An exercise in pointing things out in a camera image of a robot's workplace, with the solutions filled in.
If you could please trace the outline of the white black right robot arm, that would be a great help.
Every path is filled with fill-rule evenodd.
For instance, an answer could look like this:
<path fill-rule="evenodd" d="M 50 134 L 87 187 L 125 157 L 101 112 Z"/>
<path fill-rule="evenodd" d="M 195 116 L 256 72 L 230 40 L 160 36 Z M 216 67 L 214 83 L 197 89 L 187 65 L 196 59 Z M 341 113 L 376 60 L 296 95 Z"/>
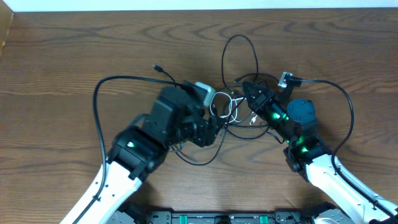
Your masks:
<path fill-rule="evenodd" d="M 286 161 L 293 172 L 326 193 L 355 223 L 397 223 L 397 205 L 355 177 L 318 134 L 318 120 L 309 100 L 284 99 L 270 88 L 245 81 L 249 108 L 288 143 Z"/>

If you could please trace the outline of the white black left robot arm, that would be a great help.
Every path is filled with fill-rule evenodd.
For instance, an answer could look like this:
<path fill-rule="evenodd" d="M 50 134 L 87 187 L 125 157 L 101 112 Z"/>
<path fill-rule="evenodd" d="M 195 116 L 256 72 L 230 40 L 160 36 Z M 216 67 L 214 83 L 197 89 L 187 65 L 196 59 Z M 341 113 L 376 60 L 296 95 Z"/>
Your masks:
<path fill-rule="evenodd" d="M 115 137 L 105 165 L 62 222 L 106 223 L 163 163 L 170 146 L 213 144 L 224 125 L 214 113 L 204 118 L 214 95 L 214 89 L 199 83 L 163 88 L 142 127 L 130 124 Z"/>

